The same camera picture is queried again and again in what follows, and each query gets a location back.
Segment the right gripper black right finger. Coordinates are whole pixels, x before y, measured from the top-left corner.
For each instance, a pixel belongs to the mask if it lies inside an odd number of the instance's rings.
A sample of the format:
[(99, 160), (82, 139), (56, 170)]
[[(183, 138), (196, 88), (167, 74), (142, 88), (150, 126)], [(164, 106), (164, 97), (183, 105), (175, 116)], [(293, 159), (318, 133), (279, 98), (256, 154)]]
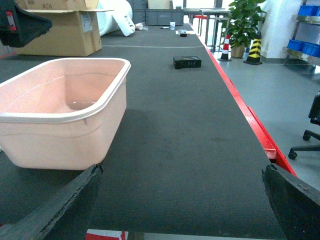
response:
[(288, 240), (320, 238), (320, 191), (276, 164), (262, 171), (270, 206)]

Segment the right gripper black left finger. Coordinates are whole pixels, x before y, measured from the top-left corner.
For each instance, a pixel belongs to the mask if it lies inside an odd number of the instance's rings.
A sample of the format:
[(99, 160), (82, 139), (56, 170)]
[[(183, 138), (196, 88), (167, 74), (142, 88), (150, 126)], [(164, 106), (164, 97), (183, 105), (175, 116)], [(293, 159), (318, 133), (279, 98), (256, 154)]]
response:
[(0, 227), (2, 240), (84, 240), (103, 175), (94, 164), (14, 224)]

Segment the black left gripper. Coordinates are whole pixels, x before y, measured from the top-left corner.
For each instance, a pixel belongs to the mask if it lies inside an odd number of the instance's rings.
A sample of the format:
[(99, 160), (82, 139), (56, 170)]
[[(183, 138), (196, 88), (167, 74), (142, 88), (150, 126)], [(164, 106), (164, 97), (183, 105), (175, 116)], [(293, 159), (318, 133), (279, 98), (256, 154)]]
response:
[(14, 0), (0, 2), (0, 42), (4, 46), (23, 48), (52, 27), (51, 20), (20, 8)]

